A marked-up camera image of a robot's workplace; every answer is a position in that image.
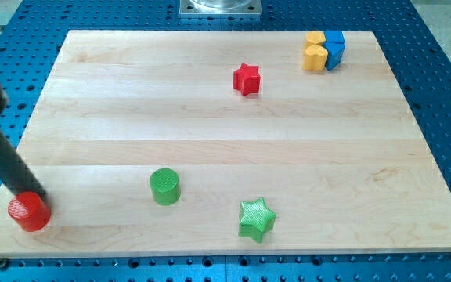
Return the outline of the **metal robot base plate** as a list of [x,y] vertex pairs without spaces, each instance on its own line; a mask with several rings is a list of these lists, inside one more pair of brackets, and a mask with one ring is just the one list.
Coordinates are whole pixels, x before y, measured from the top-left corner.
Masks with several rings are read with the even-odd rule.
[[259,18],[261,0],[180,0],[181,18]]

